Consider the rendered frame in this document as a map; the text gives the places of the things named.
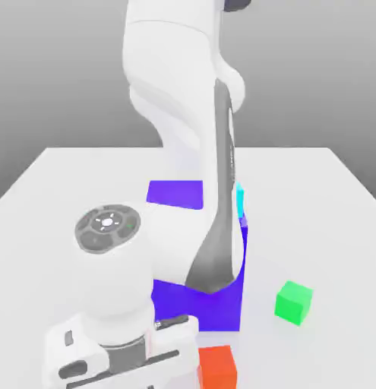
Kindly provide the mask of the small red cube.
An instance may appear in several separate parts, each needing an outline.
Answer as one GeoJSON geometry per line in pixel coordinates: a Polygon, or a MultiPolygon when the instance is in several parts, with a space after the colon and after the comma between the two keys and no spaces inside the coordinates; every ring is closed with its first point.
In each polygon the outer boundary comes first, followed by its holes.
{"type": "Polygon", "coordinates": [[[204,347],[199,350],[201,389],[236,389],[237,368],[230,346],[204,347]]]}

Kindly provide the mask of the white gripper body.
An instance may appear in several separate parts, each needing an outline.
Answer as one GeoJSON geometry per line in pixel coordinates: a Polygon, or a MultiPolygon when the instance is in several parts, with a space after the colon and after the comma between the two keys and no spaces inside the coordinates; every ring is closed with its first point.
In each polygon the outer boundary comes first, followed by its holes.
{"type": "Polygon", "coordinates": [[[149,357],[143,340],[133,346],[109,348],[109,367],[93,377],[68,383],[65,389],[160,389],[197,370],[196,336],[192,331],[159,330],[154,334],[154,354],[149,357]]]}

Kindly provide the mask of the small cyan cube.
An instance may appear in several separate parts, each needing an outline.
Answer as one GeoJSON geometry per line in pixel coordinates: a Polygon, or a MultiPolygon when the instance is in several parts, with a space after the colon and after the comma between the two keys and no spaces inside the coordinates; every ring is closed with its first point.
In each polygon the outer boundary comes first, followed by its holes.
{"type": "Polygon", "coordinates": [[[244,216],[244,188],[242,185],[237,182],[236,183],[236,205],[237,205],[237,212],[238,212],[238,218],[242,219],[244,216]]]}

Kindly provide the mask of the small green cube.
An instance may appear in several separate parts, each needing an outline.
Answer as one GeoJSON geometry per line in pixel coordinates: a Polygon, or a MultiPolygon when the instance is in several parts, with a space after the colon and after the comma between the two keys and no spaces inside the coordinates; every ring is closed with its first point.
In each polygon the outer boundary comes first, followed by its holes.
{"type": "Polygon", "coordinates": [[[288,280],[276,295],[274,314],[300,326],[309,312],[312,296],[312,289],[288,280]]]}

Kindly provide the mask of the large blue box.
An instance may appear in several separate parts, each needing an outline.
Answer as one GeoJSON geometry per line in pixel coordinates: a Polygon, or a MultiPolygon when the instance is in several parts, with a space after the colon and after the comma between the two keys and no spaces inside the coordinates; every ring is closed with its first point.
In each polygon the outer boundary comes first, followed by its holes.
{"type": "MultiPolygon", "coordinates": [[[[147,189],[147,202],[200,210],[204,206],[203,183],[194,180],[152,180],[147,189]]],[[[234,282],[214,294],[206,294],[186,286],[154,280],[152,299],[158,321],[178,315],[198,318],[201,331],[239,331],[245,269],[234,282]]]]}

